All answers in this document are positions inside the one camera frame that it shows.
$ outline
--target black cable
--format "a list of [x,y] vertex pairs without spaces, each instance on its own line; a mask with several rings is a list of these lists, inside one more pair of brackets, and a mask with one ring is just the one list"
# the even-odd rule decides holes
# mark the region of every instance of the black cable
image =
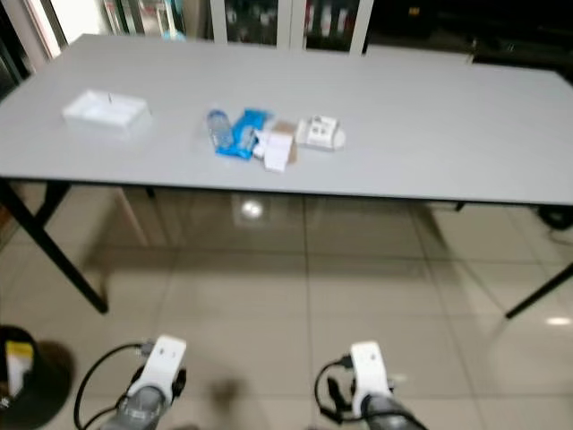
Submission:
[[90,421],[88,422],[87,425],[82,426],[81,421],[80,421],[81,398],[83,397],[83,392],[85,391],[86,386],[88,385],[88,381],[90,380],[93,373],[98,369],[99,366],[101,366],[101,364],[104,361],[106,361],[108,358],[110,358],[114,354],[117,354],[118,352],[123,351],[125,349],[131,349],[131,348],[140,349],[141,347],[143,347],[142,343],[126,343],[125,345],[114,348],[111,351],[107,352],[98,361],[96,361],[94,363],[94,365],[90,368],[90,370],[86,373],[86,375],[81,380],[80,388],[78,389],[78,393],[75,396],[75,402],[73,404],[73,423],[75,424],[75,428],[77,430],[85,430],[88,426],[93,424],[94,421],[96,419],[98,419],[99,417],[102,417],[103,415],[111,412],[112,410],[117,409],[118,403],[122,399],[122,398],[120,398],[120,400],[112,408],[106,408],[106,409],[99,411],[93,418],[90,419]]
[[319,371],[316,379],[314,380],[314,401],[316,401],[317,406],[322,415],[332,419],[339,425],[342,423],[357,423],[359,421],[369,420],[373,418],[382,418],[382,417],[402,417],[408,420],[410,423],[414,424],[415,426],[419,426],[420,430],[428,430],[426,426],[424,426],[414,415],[411,413],[402,410],[402,409],[389,409],[384,411],[372,412],[367,414],[362,414],[360,417],[344,417],[340,412],[335,411],[331,408],[327,408],[322,405],[319,399],[319,382],[321,381],[322,376],[324,373],[329,370],[331,367],[334,366],[342,366],[346,369],[352,368],[352,358],[348,355],[342,356],[339,360],[334,360],[322,367]]

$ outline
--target white box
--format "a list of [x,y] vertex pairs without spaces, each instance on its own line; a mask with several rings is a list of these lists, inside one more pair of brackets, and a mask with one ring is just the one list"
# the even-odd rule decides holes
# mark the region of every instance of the white box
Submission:
[[144,99],[87,90],[62,111],[73,128],[102,131],[119,137],[130,137],[147,124],[151,113]]

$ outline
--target floor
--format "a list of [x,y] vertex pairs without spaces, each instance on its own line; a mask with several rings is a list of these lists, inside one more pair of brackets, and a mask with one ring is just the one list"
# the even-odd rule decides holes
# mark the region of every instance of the floor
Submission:
[[[380,343],[397,396],[430,429],[573,428],[573,283],[503,319],[573,260],[573,236],[529,209],[128,190],[145,247],[114,196],[73,188],[48,226],[110,313],[18,231],[0,253],[0,323],[64,343],[76,386],[118,344],[185,339],[187,387],[160,429],[334,429],[313,378],[360,340]],[[102,368],[84,422],[139,363]],[[73,428],[70,403],[46,428]]]

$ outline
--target trash can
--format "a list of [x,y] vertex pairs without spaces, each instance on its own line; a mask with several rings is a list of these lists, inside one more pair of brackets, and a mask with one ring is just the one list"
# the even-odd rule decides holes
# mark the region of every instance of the trash can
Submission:
[[65,404],[73,380],[73,361],[55,343],[37,343],[23,329],[0,325],[0,381],[8,381],[6,342],[31,346],[31,367],[11,398],[0,397],[0,428],[30,430],[48,423]]

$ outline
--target water bottle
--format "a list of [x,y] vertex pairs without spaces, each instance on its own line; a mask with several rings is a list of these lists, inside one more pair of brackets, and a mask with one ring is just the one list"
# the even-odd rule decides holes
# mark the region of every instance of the water bottle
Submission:
[[225,112],[213,109],[207,114],[207,128],[209,136],[216,149],[228,149],[233,146],[233,132],[231,123]]

